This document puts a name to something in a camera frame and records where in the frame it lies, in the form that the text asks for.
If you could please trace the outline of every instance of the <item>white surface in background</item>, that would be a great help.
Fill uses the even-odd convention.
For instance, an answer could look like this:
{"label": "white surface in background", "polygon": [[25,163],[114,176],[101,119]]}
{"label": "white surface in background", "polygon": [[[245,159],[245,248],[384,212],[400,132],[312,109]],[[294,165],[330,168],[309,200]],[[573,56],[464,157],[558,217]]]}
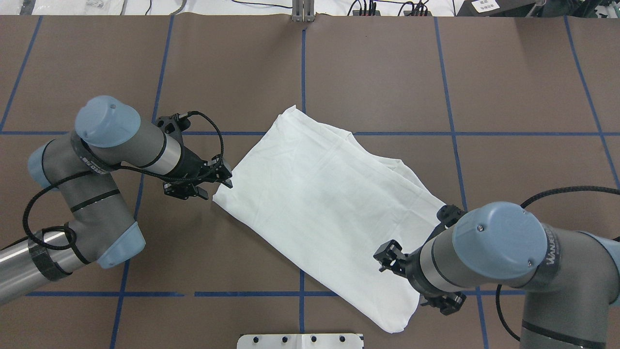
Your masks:
{"label": "white surface in background", "polygon": [[[279,4],[291,6],[292,0],[248,0],[250,2],[264,2],[267,4]],[[315,0],[314,10],[317,13],[326,13],[333,16],[346,16],[353,0]],[[456,10],[461,7],[463,0],[455,0]],[[181,5],[181,0],[153,0],[153,8],[149,14],[168,15]],[[433,16],[453,16],[451,0],[429,0],[428,9]],[[127,0],[125,14],[143,15],[149,8],[149,0]],[[396,16],[401,8],[399,4],[377,2],[377,10],[382,16]],[[231,0],[188,0],[183,12],[197,14],[220,14],[220,15],[251,15],[251,14],[291,14],[290,9],[281,7],[268,7],[261,5],[237,4]]]}
{"label": "white surface in background", "polygon": [[32,14],[104,16],[119,15],[122,9],[123,0],[36,0]]}
{"label": "white surface in background", "polygon": [[24,0],[0,0],[0,14],[19,14]]}
{"label": "white surface in background", "polygon": [[[85,3],[87,0],[37,0],[36,7],[46,6],[46,9],[36,10],[34,14],[102,14],[101,11],[89,9],[86,11]],[[120,14],[123,0],[103,0],[111,1],[110,9],[105,14]],[[346,16],[353,0],[315,0],[314,10],[317,13],[330,14],[332,16]],[[149,0],[126,0],[127,6],[125,14],[127,15],[144,15],[149,7]],[[291,6],[292,0],[273,0],[253,2],[264,2],[271,4],[281,4]],[[459,11],[464,0],[454,0],[456,12]],[[23,0],[0,0],[0,14],[19,14]],[[178,9],[181,0],[153,0],[153,8],[149,12],[152,15],[168,15]],[[427,3],[428,10],[433,16],[453,16],[451,0],[429,0]],[[391,4],[388,2],[378,2],[377,10],[382,16],[396,16],[401,8],[399,4]],[[598,6],[598,13],[609,15],[609,18],[617,18],[613,7],[605,8]],[[404,11],[411,10],[407,5]],[[262,14],[291,14],[290,9],[280,7],[267,7],[260,5],[236,4],[230,0],[188,0],[183,12],[193,12],[197,14],[216,14],[216,15],[262,15]]]}
{"label": "white surface in background", "polygon": [[[364,341],[361,334],[356,333],[309,333],[309,334],[281,334],[281,335],[243,335],[237,341],[237,349],[364,349]],[[258,337],[258,343],[254,343],[254,337]]]}

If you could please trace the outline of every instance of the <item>black cable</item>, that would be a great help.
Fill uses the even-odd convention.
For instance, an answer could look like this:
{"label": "black cable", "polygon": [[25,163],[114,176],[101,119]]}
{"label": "black cable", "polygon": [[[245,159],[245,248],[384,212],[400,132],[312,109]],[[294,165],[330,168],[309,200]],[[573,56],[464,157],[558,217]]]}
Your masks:
{"label": "black cable", "polygon": [[405,7],[405,5],[407,5],[407,4],[410,4],[410,5],[411,5],[411,12],[413,12],[413,11],[414,11],[415,4],[414,4],[412,1],[403,2],[403,3],[402,3],[402,6],[401,6],[401,9],[399,9],[399,10],[398,10],[398,14],[396,15],[396,17],[398,17],[398,16],[400,16],[400,15],[401,15],[402,9],[403,9],[403,8]]}
{"label": "black cable", "polygon": [[355,0],[353,1],[353,3],[351,4],[351,7],[349,7],[349,11],[347,12],[347,16],[349,16],[351,14],[351,10],[353,10],[353,6],[355,6],[355,3],[360,4],[360,13],[361,13],[361,1],[360,0]]}
{"label": "black cable", "polygon": [[598,191],[601,193],[609,193],[620,195],[620,190],[614,188],[607,187],[599,187],[599,186],[572,186],[572,187],[564,187],[564,188],[555,188],[547,191],[543,191],[542,193],[538,193],[531,198],[527,199],[521,204],[521,208],[528,207],[532,204],[532,202],[542,199],[549,195],[561,194],[561,193],[572,193],[575,191]]}
{"label": "black cable", "polygon": [[[114,165],[111,166],[114,170],[128,170],[128,171],[134,171],[134,172],[138,172],[138,173],[142,173],[144,175],[148,175],[148,176],[152,176],[155,178],[159,178],[163,181],[169,182],[169,183],[182,183],[182,182],[189,182],[189,181],[201,181],[203,179],[206,179],[207,177],[209,177],[211,174],[213,174],[213,172],[215,171],[214,169],[219,167],[222,162],[224,161],[224,138],[222,137],[222,132],[219,130],[218,126],[206,115],[204,115],[203,113],[199,112],[199,111],[190,111],[187,112],[187,117],[190,116],[194,116],[194,115],[200,115],[202,116],[205,120],[207,120],[211,126],[213,126],[213,128],[215,129],[215,131],[218,133],[218,137],[219,137],[219,158],[218,161],[216,163],[216,166],[214,166],[214,168],[208,170],[206,173],[201,174],[200,176],[197,177],[192,177],[192,178],[176,178],[176,177],[168,177],[168,176],[163,176],[159,173],[155,173],[155,172],[150,172],[150,171],[146,171],[143,170],[141,168],[135,168],[135,167],[131,167],[131,166],[122,166],[122,165]],[[105,163],[103,160],[101,160],[97,155],[95,155],[94,153],[92,154],[93,157],[95,157],[97,160]],[[26,233],[26,238],[31,239],[34,243],[36,243],[37,245],[40,245],[41,247],[45,247],[49,250],[56,250],[56,251],[60,251],[60,250],[67,250],[69,248],[72,248],[75,246],[76,244],[76,240],[77,240],[77,235],[75,233],[75,231],[71,228],[69,228],[68,225],[64,225],[64,226],[55,226],[55,227],[48,227],[42,230],[43,233],[47,232],[47,231],[52,231],[52,230],[58,230],[58,231],[63,231],[65,232],[65,234],[68,236],[68,242],[66,245],[63,246],[56,246],[56,245],[51,245],[47,242],[44,242],[43,240],[37,238],[32,231],[30,230],[30,226],[28,224],[28,218],[30,217],[30,211],[32,210],[32,207],[34,206],[35,202],[42,197],[45,193],[47,193],[48,191],[68,182],[68,181],[72,181],[74,179],[83,177],[83,176],[87,176],[87,175],[94,175],[93,172],[90,171],[85,171],[85,172],[79,172],[76,174],[72,174],[71,176],[67,176],[55,183],[50,184],[49,186],[47,186],[46,188],[42,189],[41,191],[39,191],[36,195],[34,195],[32,197],[32,199],[28,202],[28,204],[26,205],[26,208],[24,209],[24,214],[22,216],[22,226],[24,228],[24,232]],[[11,247],[17,243],[20,243],[24,240],[26,240],[26,238],[22,238],[12,244],[10,244],[7,247],[4,247],[3,250],[5,248]]]}
{"label": "black cable", "polygon": [[517,342],[521,341],[521,337],[517,336],[515,332],[512,332],[510,326],[506,323],[506,320],[503,318],[502,306],[500,305],[500,291],[502,290],[502,285],[497,285],[497,289],[495,290],[495,307],[497,308],[497,316],[500,318],[500,322],[508,331],[508,334],[512,336],[512,338],[516,339]]}
{"label": "black cable", "polygon": [[144,15],[145,15],[145,16],[149,13],[149,11],[151,10],[151,8],[152,8],[152,7],[153,7],[153,0],[151,0],[151,1],[150,1],[150,3],[149,3],[149,9],[148,9],[148,10],[146,10],[146,12],[144,13]]}
{"label": "black cable", "polygon": [[[607,187],[599,187],[599,186],[572,186],[572,187],[555,188],[555,189],[551,189],[551,190],[547,190],[547,191],[543,191],[541,193],[538,193],[538,194],[530,197],[526,201],[523,201],[523,203],[521,204],[521,208],[524,209],[525,207],[528,207],[529,205],[531,205],[534,201],[540,200],[540,199],[542,199],[544,197],[547,197],[547,196],[550,196],[550,195],[562,194],[562,193],[574,193],[574,192],[577,192],[577,191],[596,191],[596,192],[599,192],[599,193],[608,193],[608,194],[620,195],[620,190],[618,190],[618,189],[607,188]],[[513,332],[513,330],[510,329],[510,326],[508,326],[508,324],[506,323],[506,320],[503,317],[502,305],[500,304],[500,291],[501,290],[502,290],[502,285],[498,284],[497,285],[497,289],[495,290],[495,308],[497,309],[497,316],[500,318],[500,321],[501,321],[504,329],[508,332],[508,334],[510,334],[514,339],[516,339],[516,340],[518,340],[520,342],[521,338],[519,336],[517,336]]]}
{"label": "black cable", "polygon": [[49,250],[56,250],[56,251],[60,251],[60,250],[67,250],[69,248],[71,248],[72,246],[75,245],[76,243],[76,233],[75,231],[73,231],[73,229],[69,228],[69,227],[58,227],[59,230],[64,231],[65,233],[67,233],[69,235],[69,242],[66,245],[63,246],[56,246],[56,245],[50,245],[47,242],[44,242],[43,240],[40,240],[39,238],[37,238],[32,231],[30,231],[30,227],[28,225],[28,217],[30,215],[30,211],[32,210],[32,206],[34,206],[35,202],[42,197],[45,193],[47,193],[48,191],[54,189],[55,187],[71,181],[73,179],[76,178],[80,178],[86,175],[93,175],[93,172],[90,171],[85,171],[85,172],[79,172],[76,174],[72,174],[71,176],[65,177],[61,180],[59,180],[56,183],[53,183],[49,186],[47,186],[46,188],[42,189],[41,191],[39,191],[36,195],[34,195],[32,197],[32,199],[30,199],[30,201],[28,202],[28,204],[26,205],[26,208],[24,209],[24,215],[22,216],[22,226],[24,227],[24,232],[26,233],[26,236],[28,236],[29,239],[31,239],[33,242],[35,242],[37,245],[40,245],[41,247],[45,247]]}
{"label": "black cable", "polygon": [[292,9],[293,6],[284,6],[284,5],[276,5],[276,4],[264,4],[262,2],[246,2],[239,0],[231,0],[232,2],[236,2],[238,4],[246,4],[246,5],[263,5],[263,6],[273,6],[273,7],[282,7],[284,9]]}
{"label": "black cable", "polygon": [[175,15],[179,14],[181,11],[183,11],[183,8],[185,7],[186,4],[187,4],[187,0],[183,0],[181,2],[181,6],[176,11],[171,13],[170,16],[175,16]]}
{"label": "black cable", "polygon": [[424,16],[424,10],[428,10],[426,7],[426,3],[428,2],[428,0],[426,0],[426,2],[422,2],[422,0],[420,0],[416,5],[415,5],[415,9],[413,9],[413,11],[411,11],[410,14],[408,14],[408,16]]}
{"label": "black cable", "polygon": [[392,0],[374,0],[376,2],[389,2],[391,4],[398,4],[398,5],[402,5],[403,2],[402,1],[392,1]]}

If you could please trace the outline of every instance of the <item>black mount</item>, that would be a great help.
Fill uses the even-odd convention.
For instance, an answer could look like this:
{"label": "black mount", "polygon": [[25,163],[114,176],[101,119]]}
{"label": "black mount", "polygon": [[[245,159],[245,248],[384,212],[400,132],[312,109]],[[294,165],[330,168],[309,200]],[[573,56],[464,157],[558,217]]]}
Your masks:
{"label": "black mount", "polygon": [[[155,126],[159,127],[165,134],[174,138],[183,147],[182,132],[190,127],[190,116],[192,115],[187,113],[184,115],[174,114],[167,117],[162,116],[155,121]],[[220,154],[217,154],[209,161],[202,160],[202,165],[196,175],[196,177],[200,179],[195,181],[164,183],[164,194],[181,200],[187,200],[190,196],[198,196],[204,200],[208,200],[209,194],[198,185],[204,182],[221,183],[232,188],[233,183],[230,180],[232,175],[230,165]]]}
{"label": "black mount", "polygon": [[[437,219],[439,219],[440,223],[433,229],[433,232],[428,236],[425,243],[456,224],[465,213],[467,212],[454,205],[443,206],[437,212]],[[420,253],[421,250],[422,248],[420,247],[413,252],[411,256],[415,256],[415,254]],[[419,258],[411,258],[410,254],[403,253],[401,245],[396,240],[390,240],[381,245],[377,252],[374,253],[373,258],[381,264],[379,271],[383,272],[389,269],[394,274],[402,276],[403,278],[407,278],[406,268],[415,268],[415,260],[418,260],[417,264],[419,264]],[[461,310],[461,306],[467,298],[462,292],[445,292],[444,295],[433,297],[424,295],[423,292],[421,293],[426,300],[421,306],[439,308],[439,311],[443,315],[454,314]]]}

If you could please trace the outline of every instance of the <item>folded white fabric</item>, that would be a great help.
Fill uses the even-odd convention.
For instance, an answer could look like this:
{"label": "folded white fabric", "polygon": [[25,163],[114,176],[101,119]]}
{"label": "folded white fabric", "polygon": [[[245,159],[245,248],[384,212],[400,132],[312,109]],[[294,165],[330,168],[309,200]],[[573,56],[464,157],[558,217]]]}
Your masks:
{"label": "folded white fabric", "polygon": [[390,239],[412,252],[439,223],[443,203],[411,169],[293,106],[232,173],[214,202],[383,330],[404,330],[419,293],[373,254]]}

